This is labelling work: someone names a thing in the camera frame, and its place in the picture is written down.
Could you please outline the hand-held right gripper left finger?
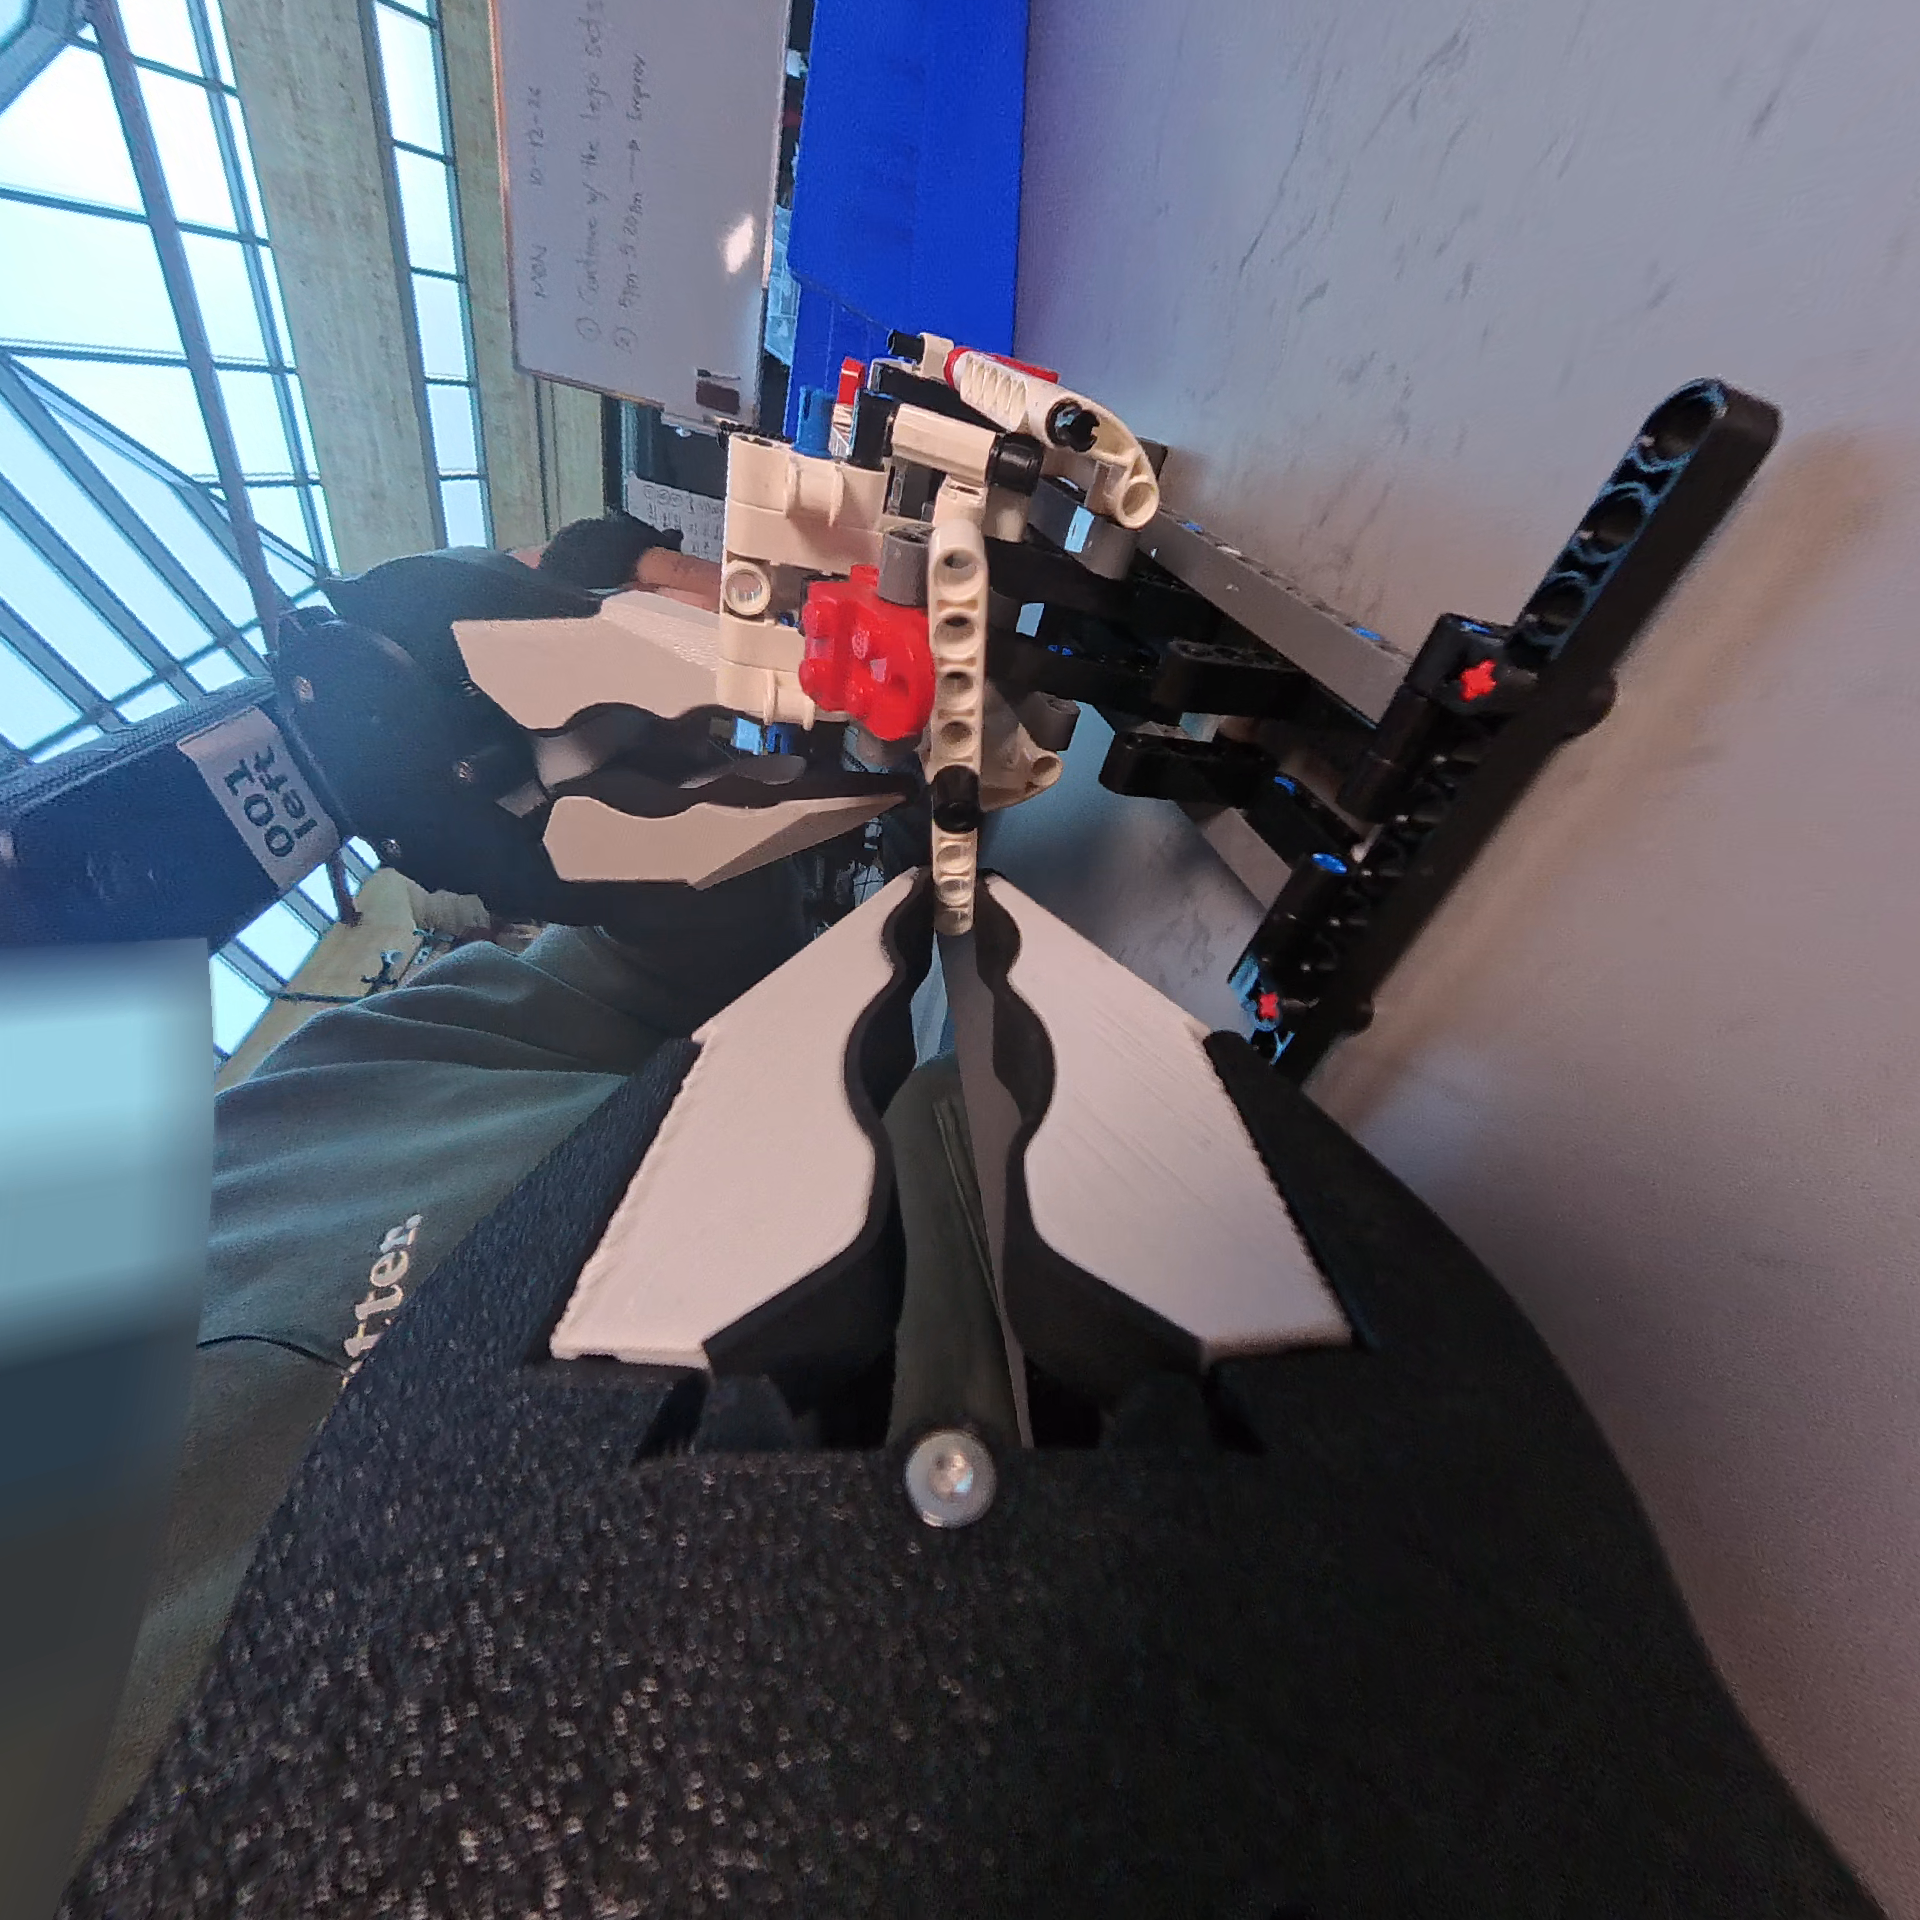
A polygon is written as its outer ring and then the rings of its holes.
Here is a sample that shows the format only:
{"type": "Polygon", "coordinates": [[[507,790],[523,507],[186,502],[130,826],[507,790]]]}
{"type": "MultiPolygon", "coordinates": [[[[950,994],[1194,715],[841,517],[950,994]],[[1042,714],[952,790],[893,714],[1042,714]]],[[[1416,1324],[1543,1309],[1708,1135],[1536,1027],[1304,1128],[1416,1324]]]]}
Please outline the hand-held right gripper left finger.
{"type": "Polygon", "coordinates": [[[914,1064],[917,880],[895,879],[697,1031],[556,1322],[556,1360],[863,1367],[890,1342],[890,1152],[914,1064]]]}

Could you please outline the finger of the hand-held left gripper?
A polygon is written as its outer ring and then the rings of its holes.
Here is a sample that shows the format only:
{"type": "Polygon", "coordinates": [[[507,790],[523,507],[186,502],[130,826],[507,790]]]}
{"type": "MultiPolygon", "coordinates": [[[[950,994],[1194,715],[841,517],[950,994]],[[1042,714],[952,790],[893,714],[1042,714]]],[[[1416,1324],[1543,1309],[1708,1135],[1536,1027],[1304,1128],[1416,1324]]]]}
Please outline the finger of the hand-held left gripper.
{"type": "Polygon", "coordinates": [[[595,708],[813,724],[799,680],[804,634],[784,622],[628,591],[583,618],[476,618],[451,634],[466,678],[531,734],[565,734],[595,708]]]}
{"type": "Polygon", "coordinates": [[[904,784],[865,781],[855,794],[799,794],[789,784],[758,795],[762,804],[737,804],[710,784],[672,814],[627,814],[602,797],[567,795],[547,817],[545,852],[568,884],[709,890],[868,826],[904,801],[904,784]]]}

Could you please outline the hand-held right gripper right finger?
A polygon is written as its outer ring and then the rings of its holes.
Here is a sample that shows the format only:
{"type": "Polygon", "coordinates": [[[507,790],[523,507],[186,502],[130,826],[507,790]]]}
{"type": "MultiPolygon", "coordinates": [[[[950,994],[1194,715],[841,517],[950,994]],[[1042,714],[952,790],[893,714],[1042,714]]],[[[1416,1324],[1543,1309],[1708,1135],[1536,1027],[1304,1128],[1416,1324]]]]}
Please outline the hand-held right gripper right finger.
{"type": "Polygon", "coordinates": [[[1005,879],[975,952],[1021,1122],[1005,1305],[1028,1356],[1346,1347],[1341,1312],[1207,1056],[1207,1027],[1005,879]]]}

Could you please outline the white holed beam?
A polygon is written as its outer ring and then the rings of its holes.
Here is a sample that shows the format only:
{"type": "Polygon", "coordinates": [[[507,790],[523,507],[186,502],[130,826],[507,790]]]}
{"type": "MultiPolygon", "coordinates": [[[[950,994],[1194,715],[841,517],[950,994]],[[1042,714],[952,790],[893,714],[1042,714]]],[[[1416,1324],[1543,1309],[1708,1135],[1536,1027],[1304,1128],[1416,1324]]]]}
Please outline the white holed beam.
{"type": "Polygon", "coordinates": [[[977,837],[985,815],[981,778],[991,690],[985,507],[984,486],[949,477],[936,496],[927,538],[927,637],[936,688],[925,734],[925,784],[934,926],[942,937],[972,930],[977,837]]]}

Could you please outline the person's torso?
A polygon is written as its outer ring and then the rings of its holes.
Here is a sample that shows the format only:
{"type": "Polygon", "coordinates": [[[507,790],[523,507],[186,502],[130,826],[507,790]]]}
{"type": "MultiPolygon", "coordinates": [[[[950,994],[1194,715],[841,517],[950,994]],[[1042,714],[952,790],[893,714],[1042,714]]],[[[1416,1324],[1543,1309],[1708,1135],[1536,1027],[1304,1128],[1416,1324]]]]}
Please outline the person's torso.
{"type": "Polygon", "coordinates": [[[553,927],[454,950],[307,1019],[214,1104],[201,1381],[177,1528],[228,1556],[419,1285],[662,1043],[755,977],[755,937],[694,901],[624,941],[553,927]]]}

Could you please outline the concrete column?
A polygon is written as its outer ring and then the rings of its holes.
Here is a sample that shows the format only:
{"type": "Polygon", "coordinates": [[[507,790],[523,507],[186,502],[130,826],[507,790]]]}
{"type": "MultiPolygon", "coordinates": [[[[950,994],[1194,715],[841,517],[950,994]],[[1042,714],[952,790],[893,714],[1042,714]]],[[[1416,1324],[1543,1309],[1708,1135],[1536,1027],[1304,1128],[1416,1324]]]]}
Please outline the concrete column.
{"type": "Polygon", "coordinates": [[[389,140],[358,2],[228,2],[339,568],[441,546],[389,140]]]}

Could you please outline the whiteboard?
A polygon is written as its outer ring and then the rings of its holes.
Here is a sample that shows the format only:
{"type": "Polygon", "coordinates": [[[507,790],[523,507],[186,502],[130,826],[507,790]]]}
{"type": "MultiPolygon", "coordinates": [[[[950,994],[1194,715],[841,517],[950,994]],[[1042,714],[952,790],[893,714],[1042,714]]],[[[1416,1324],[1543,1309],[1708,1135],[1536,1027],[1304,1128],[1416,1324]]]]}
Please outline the whiteboard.
{"type": "Polygon", "coordinates": [[[789,2],[495,2],[517,367],[755,426],[789,2]]]}

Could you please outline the large glass windows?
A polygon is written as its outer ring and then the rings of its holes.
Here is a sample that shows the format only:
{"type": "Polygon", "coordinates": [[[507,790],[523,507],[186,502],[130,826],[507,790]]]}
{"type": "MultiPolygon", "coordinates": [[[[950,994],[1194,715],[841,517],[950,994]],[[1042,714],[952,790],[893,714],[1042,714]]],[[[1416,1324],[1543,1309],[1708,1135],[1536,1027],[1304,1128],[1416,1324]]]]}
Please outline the large glass windows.
{"type": "MultiPolygon", "coordinates": [[[[363,5],[441,543],[540,541],[487,5],[363,5]]],[[[5,773],[264,674],[339,568],[222,5],[5,5],[5,773]]]]}

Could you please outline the blue storage bin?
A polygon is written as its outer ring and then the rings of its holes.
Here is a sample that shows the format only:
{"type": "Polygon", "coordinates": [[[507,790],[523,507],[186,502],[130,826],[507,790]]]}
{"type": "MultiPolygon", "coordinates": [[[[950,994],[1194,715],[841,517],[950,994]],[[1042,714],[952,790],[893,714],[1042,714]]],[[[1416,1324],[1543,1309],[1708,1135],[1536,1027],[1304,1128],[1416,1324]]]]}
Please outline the blue storage bin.
{"type": "Polygon", "coordinates": [[[1016,349],[1026,2],[819,2],[789,270],[799,394],[893,330],[1016,349]]]}

